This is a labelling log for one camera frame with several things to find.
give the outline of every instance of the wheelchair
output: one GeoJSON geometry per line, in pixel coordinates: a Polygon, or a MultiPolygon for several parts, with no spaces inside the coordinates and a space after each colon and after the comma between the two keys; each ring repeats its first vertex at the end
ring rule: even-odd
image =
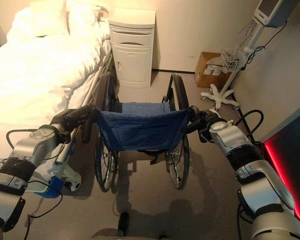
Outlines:
{"type": "Polygon", "coordinates": [[[154,156],[164,153],[166,170],[174,187],[181,190],[189,172],[189,143],[185,133],[192,117],[182,78],[172,74],[161,103],[119,102],[115,78],[100,77],[97,95],[97,126],[94,167],[97,182],[107,192],[118,168],[120,151],[139,151],[154,156]],[[175,93],[178,110],[175,105],[175,93]]]}

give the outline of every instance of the cable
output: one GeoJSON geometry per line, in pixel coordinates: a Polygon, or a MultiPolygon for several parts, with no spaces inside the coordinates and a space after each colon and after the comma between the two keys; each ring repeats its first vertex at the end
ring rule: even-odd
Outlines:
{"type": "Polygon", "coordinates": [[[65,149],[65,146],[66,146],[66,144],[64,143],[57,155],[49,157],[49,158],[44,158],[43,160],[50,160],[50,159],[54,159],[54,158],[58,157],[62,153],[62,151],[65,149]]]}
{"type": "MultiPolygon", "coordinates": [[[[11,142],[11,140],[10,140],[10,138],[9,138],[9,135],[11,134],[11,133],[18,133],[18,132],[35,132],[35,131],[37,131],[38,129],[32,129],[32,128],[30,128],[30,129],[14,129],[14,130],[10,130],[10,131],[8,131],[7,133],[6,133],[6,135],[5,135],[5,138],[6,138],[6,141],[8,142],[8,144],[10,145],[10,147],[12,148],[12,149],[15,149],[15,146],[12,144],[12,142],[11,142]]],[[[43,159],[43,160],[50,160],[50,159],[54,159],[54,158],[56,158],[56,157],[58,157],[61,153],[62,153],[62,151],[64,150],[64,148],[65,148],[65,144],[63,144],[62,145],[62,147],[61,147],[61,149],[60,149],[60,152],[57,154],[57,155],[55,155],[55,156],[52,156],[52,157],[49,157],[49,158],[45,158],[45,159],[43,159]]]]}
{"type": "Polygon", "coordinates": [[[254,57],[256,56],[256,53],[257,53],[257,52],[261,51],[262,49],[266,49],[266,46],[271,42],[271,40],[274,39],[274,37],[277,36],[277,35],[285,28],[285,26],[287,25],[287,22],[288,22],[288,20],[285,21],[283,27],[282,27],[279,31],[277,31],[277,32],[270,38],[270,40],[269,40],[265,45],[258,46],[258,47],[253,51],[253,53],[251,53],[251,54],[249,55],[249,57],[248,57],[248,59],[247,59],[245,65],[241,68],[241,71],[244,71],[244,70],[246,69],[246,66],[252,62],[252,60],[253,60],[254,57]]]}
{"type": "Polygon", "coordinates": [[[240,208],[241,208],[241,204],[239,203],[238,208],[236,210],[236,228],[238,230],[238,239],[242,240],[242,236],[241,236],[241,229],[240,229],[240,208]]]}
{"type": "Polygon", "coordinates": [[[240,119],[234,124],[236,126],[238,126],[238,124],[246,118],[246,116],[252,114],[252,113],[259,113],[260,114],[260,120],[258,122],[258,124],[254,127],[254,129],[252,129],[250,132],[248,132],[247,137],[251,136],[262,124],[262,122],[264,121],[264,113],[258,109],[254,109],[251,111],[248,111],[246,114],[244,114],[242,117],[240,117],[240,119]]]}
{"type": "Polygon", "coordinates": [[[10,147],[12,148],[12,149],[14,149],[15,147],[14,147],[14,145],[12,144],[12,142],[11,142],[11,140],[10,140],[10,138],[9,138],[9,135],[11,134],[11,133],[16,133],[16,132],[34,132],[34,131],[37,131],[38,129],[32,129],[32,128],[30,128],[30,129],[14,129],[14,130],[10,130],[10,131],[8,131],[7,133],[6,133],[6,135],[5,135],[5,138],[6,138],[6,141],[8,142],[8,144],[10,145],[10,147]]]}
{"type": "Polygon", "coordinates": [[[247,39],[249,39],[252,36],[252,33],[255,30],[256,26],[257,26],[257,23],[254,20],[251,20],[238,32],[238,34],[240,34],[241,32],[243,32],[246,29],[243,39],[242,39],[241,43],[239,44],[239,46],[237,47],[238,49],[240,49],[242,47],[242,45],[247,41],[247,39]]]}
{"type": "Polygon", "coordinates": [[[52,188],[53,190],[55,190],[56,192],[58,192],[60,194],[61,198],[60,198],[59,202],[53,208],[51,208],[50,210],[46,211],[45,213],[42,213],[42,214],[40,214],[38,216],[33,216],[33,215],[30,215],[30,214],[27,215],[27,228],[26,228],[26,233],[24,235],[24,239],[23,240],[27,240],[27,237],[28,237],[28,234],[29,234],[29,230],[30,230],[30,218],[32,218],[32,219],[38,219],[38,218],[41,218],[42,216],[50,213],[53,209],[55,209],[61,203],[62,199],[64,198],[64,196],[62,195],[62,193],[59,190],[55,189],[52,186],[49,186],[45,182],[38,181],[38,180],[33,180],[33,181],[29,181],[28,184],[35,183],[35,182],[43,184],[43,185],[47,186],[48,188],[52,188]]]}
{"type": "Polygon", "coordinates": [[[254,145],[258,145],[260,147],[260,155],[263,156],[265,154],[265,145],[260,141],[252,141],[254,145]]]}
{"type": "Polygon", "coordinates": [[[242,213],[243,213],[244,211],[245,211],[244,209],[240,210],[239,217],[240,217],[243,221],[245,221],[246,223],[252,224],[253,221],[251,221],[251,220],[245,218],[244,216],[242,216],[242,213]]]}

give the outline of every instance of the wire basket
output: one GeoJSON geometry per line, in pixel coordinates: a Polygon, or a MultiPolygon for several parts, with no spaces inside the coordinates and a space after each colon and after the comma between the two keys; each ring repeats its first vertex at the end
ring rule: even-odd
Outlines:
{"type": "Polygon", "coordinates": [[[238,49],[225,48],[222,49],[221,60],[226,72],[235,72],[240,70],[246,58],[238,49]]]}

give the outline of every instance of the cardboard box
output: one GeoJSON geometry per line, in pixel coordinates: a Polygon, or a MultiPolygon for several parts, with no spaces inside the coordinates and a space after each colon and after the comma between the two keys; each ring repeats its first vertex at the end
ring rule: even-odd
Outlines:
{"type": "Polygon", "coordinates": [[[209,88],[210,84],[214,84],[218,89],[221,89],[225,85],[231,72],[224,73],[222,71],[222,65],[209,63],[209,60],[218,58],[220,55],[220,53],[212,52],[202,52],[200,54],[199,62],[194,73],[197,87],[209,88]]]}

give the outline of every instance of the floor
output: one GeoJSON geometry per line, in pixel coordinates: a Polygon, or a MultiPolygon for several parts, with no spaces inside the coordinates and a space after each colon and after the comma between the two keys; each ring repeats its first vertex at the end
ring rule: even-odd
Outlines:
{"type": "MultiPolygon", "coordinates": [[[[121,102],[161,101],[167,92],[168,72],[153,72],[151,88],[120,87],[121,102]]],[[[193,74],[181,75],[190,105],[201,110],[213,102],[200,100],[207,88],[195,85],[193,74]]],[[[222,105],[219,114],[236,121],[239,114],[222,105]]],[[[82,186],[76,192],[63,190],[62,203],[49,214],[31,221],[28,239],[87,240],[105,229],[115,229],[119,215],[129,212],[128,236],[158,239],[167,235],[175,240],[238,239],[236,210],[240,185],[228,160],[212,143],[201,143],[196,132],[188,135],[190,168],[183,190],[173,187],[163,156],[150,165],[143,153],[127,151],[119,156],[117,184],[103,193],[94,176],[94,141],[78,143],[70,165],[82,175],[82,186]]],[[[23,239],[27,214],[39,215],[58,200],[25,194],[26,204],[13,230],[4,234],[6,240],[23,239]]],[[[250,226],[241,223],[243,239],[249,239],[250,226]]]]}

